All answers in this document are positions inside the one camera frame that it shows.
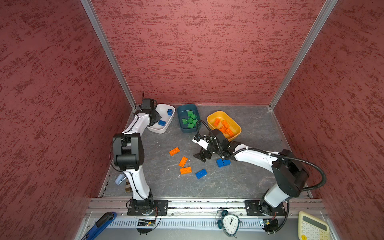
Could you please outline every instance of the textured red wall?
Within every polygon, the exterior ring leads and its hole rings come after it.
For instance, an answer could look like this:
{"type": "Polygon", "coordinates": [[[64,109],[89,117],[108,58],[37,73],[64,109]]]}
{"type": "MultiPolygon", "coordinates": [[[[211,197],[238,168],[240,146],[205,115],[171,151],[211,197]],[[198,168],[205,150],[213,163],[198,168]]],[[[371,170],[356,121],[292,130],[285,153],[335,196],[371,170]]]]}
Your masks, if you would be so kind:
{"type": "Polygon", "coordinates": [[[72,240],[129,104],[80,1],[1,1],[0,31],[0,239],[72,240]]]}
{"type": "Polygon", "coordinates": [[[136,99],[269,104],[324,0],[94,0],[136,99]]]}
{"type": "Polygon", "coordinates": [[[342,239],[384,236],[383,26],[384,1],[339,0],[275,108],[342,239]]]}

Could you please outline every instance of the calculator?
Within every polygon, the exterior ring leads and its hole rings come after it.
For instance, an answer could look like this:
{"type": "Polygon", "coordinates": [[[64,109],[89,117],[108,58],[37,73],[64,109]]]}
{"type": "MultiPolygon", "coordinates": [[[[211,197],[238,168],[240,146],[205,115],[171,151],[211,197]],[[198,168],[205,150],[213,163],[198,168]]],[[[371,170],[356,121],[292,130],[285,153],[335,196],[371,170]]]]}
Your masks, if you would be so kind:
{"type": "Polygon", "coordinates": [[[326,222],[306,212],[299,212],[300,240],[331,240],[329,226],[326,222]]]}

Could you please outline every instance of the blue lego brick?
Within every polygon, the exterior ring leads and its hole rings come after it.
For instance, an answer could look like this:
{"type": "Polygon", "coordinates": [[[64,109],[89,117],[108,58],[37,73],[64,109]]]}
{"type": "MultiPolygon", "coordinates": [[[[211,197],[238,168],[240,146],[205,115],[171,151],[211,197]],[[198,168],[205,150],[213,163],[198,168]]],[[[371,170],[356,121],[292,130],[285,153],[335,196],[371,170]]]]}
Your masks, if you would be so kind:
{"type": "Polygon", "coordinates": [[[225,166],[230,165],[231,161],[220,158],[220,159],[216,160],[216,163],[217,163],[218,167],[225,167],[225,166]]]}
{"type": "Polygon", "coordinates": [[[159,121],[159,125],[161,125],[161,126],[165,126],[166,123],[165,123],[165,121],[160,120],[160,121],[159,121]]]}
{"type": "Polygon", "coordinates": [[[203,169],[200,172],[197,172],[195,175],[196,175],[197,179],[200,179],[200,178],[204,177],[207,174],[208,174],[207,171],[205,169],[203,169]]]}

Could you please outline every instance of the orange lego brick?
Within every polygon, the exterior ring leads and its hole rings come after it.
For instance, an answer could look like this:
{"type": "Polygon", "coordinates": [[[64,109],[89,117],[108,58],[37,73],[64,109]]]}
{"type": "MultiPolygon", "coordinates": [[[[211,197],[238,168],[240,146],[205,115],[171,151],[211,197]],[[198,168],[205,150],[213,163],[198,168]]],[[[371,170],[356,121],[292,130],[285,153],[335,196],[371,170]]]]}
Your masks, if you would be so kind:
{"type": "Polygon", "coordinates": [[[225,131],[226,131],[226,127],[224,127],[224,126],[222,126],[221,128],[219,128],[219,130],[222,132],[222,133],[226,133],[225,131]]]}
{"type": "Polygon", "coordinates": [[[226,132],[228,133],[229,136],[231,137],[234,136],[233,132],[229,128],[226,129],[226,132]]]}
{"type": "Polygon", "coordinates": [[[220,123],[220,119],[216,118],[214,126],[217,127],[219,123],[220,123]]]}
{"type": "Polygon", "coordinates": [[[187,162],[187,160],[188,160],[188,158],[183,157],[183,158],[181,159],[180,163],[179,163],[179,166],[180,166],[180,167],[184,167],[184,165],[185,165],[185,163],[187,162]]]}
{"type": "Polygon", "coordinates": [[[223,126],[224,126],[225,128],[229,128],[229,124],[227,123],[226,120],[221,121],[221,124],[223,124],[223,126]]]}
{"type": "Polygon", "coordinates": [[[169,151],[169,154],[170,154],[171,156],[173,156],[173,155],[175,155],[175,154],[178,153],[178,152],[180,152],[180,149],[177,147],[177,148],[175,148],[175,149],[169,151]]]}
{"type": "Polygon", "coordinates": [[[191,167],[180,168],[180,173],[181,174],[192,173],[192,168],[191,167]]]}

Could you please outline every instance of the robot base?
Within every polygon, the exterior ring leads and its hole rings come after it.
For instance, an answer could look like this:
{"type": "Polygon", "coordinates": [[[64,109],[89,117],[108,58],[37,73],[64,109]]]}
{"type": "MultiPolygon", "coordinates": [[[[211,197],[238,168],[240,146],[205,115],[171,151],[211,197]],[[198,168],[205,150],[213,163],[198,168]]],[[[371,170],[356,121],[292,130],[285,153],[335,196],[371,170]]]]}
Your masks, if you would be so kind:
{"type": "MultiPolygon", "coordinates": [[[[162,215],[162,216],[166,216],[167,215],[167,210],[168,210],[168,200],[153,200],[155,205],[157,206],[157,214],[158,215],[162,215]]],[[[135,210],[135,207],[133,205],[131,205],[131,203],[129,204],[129,207],[128,207],[128,212],[127,212],[127,215],[128,216],[154,216],[155,215],[155,212],[152,211],[149,215],[144,215],[142,214],[139,210],[135,210]]]]}
{"type": "MultiPolygon", "coordinates": [[[[261,211],[259,207],[259,200],[245,200],[245,209],[247,211],[248,216],[265,216],[261,211]]],[[[285,216],[285,208],[283,203],[280,203],[278,207],[271,208],[271,212],[275,214],[276,216],[285,216]]]]}

